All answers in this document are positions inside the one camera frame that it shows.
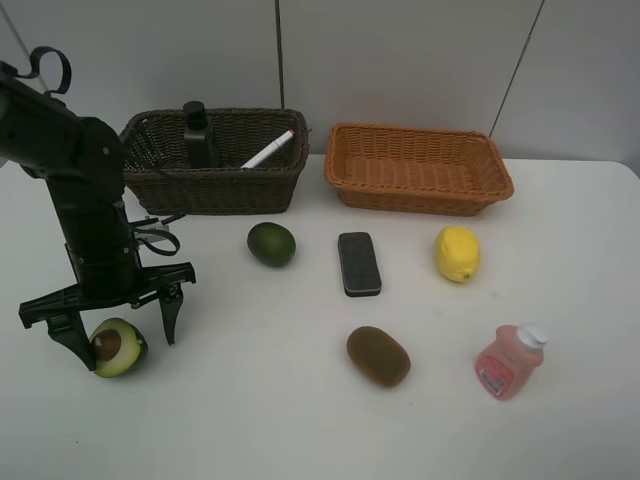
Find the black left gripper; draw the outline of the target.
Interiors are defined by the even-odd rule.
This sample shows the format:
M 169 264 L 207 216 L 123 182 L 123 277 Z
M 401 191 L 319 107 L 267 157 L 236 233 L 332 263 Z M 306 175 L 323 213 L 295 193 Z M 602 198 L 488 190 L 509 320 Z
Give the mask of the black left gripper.
M 140 308 L 159 300 L 166 341 L 175 343 L 175 329 L 184 301 L 181 285 L 196 281 L 190 263 L 144 267 L 138 250 L 123 247 L 104 258 L 70 253 L 76 283 L 24 302 L 19 316 L 25 328 L 47 323 L 49 337 L 76 355 L 89 371 L 96 357 L 86 334 L 81 313 L 128 304 Z

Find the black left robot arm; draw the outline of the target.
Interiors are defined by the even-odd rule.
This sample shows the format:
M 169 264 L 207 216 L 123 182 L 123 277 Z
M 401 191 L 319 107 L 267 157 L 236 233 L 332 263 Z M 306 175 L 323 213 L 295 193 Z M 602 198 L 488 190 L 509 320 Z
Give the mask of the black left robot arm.
M 196 280 L 191 263 L 142 265 L 140 240 L 122 199 L 127 151 L 115 131 L 94 117 L 78 117 L 1 65 L 1 155 L 45 181 L 57 214 L 75 284 L 19 307 L 24 327 L 45 322 L 50 338 L 94 371 L 97 358 L 81 314 L 159 302 L 168 343 L 183 303 L 182 286 Z

